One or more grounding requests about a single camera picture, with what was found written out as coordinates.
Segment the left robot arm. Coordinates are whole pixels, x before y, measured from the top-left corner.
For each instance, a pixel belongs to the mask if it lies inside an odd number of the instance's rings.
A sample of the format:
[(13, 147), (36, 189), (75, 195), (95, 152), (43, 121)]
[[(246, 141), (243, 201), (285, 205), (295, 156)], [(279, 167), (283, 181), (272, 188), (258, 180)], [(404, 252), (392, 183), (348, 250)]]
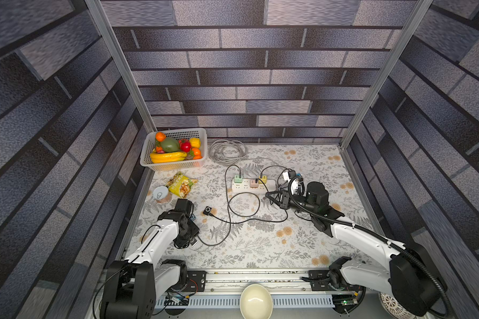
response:
[(186, 262), (161, 258), (171, 245), (185, 249), (196, 242), (200, 229), (192, 220), (193, 211), (191, 201), (178, 199), (174, 209), (158, 217), (151, 234), (133, 254), (110, 264), (100, 288), (98, 314), (93, 306), (95, 318), (151, 318), (160, 295), (186, 286)]

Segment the pink charger plug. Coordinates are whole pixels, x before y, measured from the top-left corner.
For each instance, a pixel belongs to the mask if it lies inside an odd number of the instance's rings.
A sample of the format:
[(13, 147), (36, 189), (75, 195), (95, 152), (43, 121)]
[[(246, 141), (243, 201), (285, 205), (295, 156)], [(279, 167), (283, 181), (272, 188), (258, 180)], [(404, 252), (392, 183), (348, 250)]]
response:
[(250, 187), (253, 189), (257, 189), (259, 187), (258, 179), (251, 179), (250, 180)]

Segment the yellow charger plug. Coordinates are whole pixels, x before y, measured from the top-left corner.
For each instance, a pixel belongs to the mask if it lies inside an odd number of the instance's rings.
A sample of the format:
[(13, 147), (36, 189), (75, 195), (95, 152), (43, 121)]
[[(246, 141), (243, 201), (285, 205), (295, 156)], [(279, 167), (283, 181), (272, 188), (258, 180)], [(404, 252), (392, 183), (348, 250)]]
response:
[(263, 175), (259, 180), (260, 180), (264, 185), (267, 185), (267, 176), (266, 176), (266, 175)]

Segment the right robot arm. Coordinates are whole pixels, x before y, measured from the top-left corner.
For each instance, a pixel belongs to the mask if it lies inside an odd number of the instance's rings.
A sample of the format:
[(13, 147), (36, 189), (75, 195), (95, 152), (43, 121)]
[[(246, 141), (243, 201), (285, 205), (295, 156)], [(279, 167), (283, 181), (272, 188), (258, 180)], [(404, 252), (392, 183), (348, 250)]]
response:
[(285, 189), (270, 191), (266, 198), (280, 209), (308, 213), (314, 227), (331, 238), (344, 241), (378, 262), (365, 265), (342, 257), (329, 266), (329, 282), (336, 289), (361, 286), (392, 296), (415, 316), (427, 313), (452, 318), (447, 284), (428, 251), (417, 243), (402, 243), (354, 223), (329, 204), (329, 193), (319, 182), (310, 182), (299, 193), (293, 178)]

